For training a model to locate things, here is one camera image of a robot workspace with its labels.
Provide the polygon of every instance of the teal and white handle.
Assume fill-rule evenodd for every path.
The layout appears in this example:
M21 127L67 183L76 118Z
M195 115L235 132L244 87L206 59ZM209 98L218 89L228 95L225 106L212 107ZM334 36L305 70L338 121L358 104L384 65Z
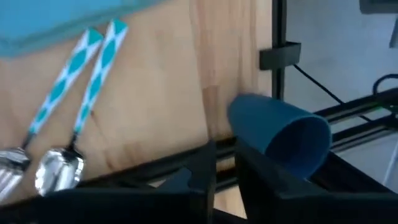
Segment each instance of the teal and white handle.
M30 135L35 135L40 131L54 108L62 101L69 88L83 71L85 65L87 65L95 52L99 49L102 41L103 36L96 30L87 29L85 31L76 47L73 49L68 62L62 68L51 92L46 96L43 105L30 124Z
M115 56L127 34L127 30L127 24L117 19L112 20L108 26L104 44L99 52L90 82L83 97L81 108L76 118L75 127L73 129L75 135L79 135L84 128L87 117L94 107L106 76L111 70Z

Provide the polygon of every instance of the teal cloth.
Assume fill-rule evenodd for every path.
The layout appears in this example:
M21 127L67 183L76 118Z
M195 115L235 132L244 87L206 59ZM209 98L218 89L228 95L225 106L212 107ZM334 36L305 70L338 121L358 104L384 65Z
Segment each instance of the teal cloth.
M15 57L80 35L87 27L164 0L0 1L0 57Z

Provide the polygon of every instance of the blue cup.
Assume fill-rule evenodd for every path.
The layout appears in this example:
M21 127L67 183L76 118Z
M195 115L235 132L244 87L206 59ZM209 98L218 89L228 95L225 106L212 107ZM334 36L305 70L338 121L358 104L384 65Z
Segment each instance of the blue cup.
M323 164L331 146L325 119L267 96L237 96L228 119L239 139L301 179Z

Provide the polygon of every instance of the wooden surface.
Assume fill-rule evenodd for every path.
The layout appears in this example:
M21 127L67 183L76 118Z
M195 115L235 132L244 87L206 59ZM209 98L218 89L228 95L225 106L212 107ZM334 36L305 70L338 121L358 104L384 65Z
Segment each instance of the wooden surface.
M168 0L122 18L129 33L78 142L85 178L230 136L231 100L239 92L271 92L270 72L257 71L257 50L271 47L271 15L271 1ZM0 60L0 146L21 144L76 41ZM38 161L68 142L92 66L31 145L33 163L10 202L35 194ZM215 204L241 211L228 194Z
M239 187L233 187L216 194L214 207L238 217L247 218Z

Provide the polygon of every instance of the black clamp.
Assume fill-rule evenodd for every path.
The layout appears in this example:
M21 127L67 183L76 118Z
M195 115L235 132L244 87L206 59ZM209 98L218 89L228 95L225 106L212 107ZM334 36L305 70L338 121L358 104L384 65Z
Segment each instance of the black clamp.
M260 50L260 70L273 70L295 65L300 60L301 43L286 42L284 46Z

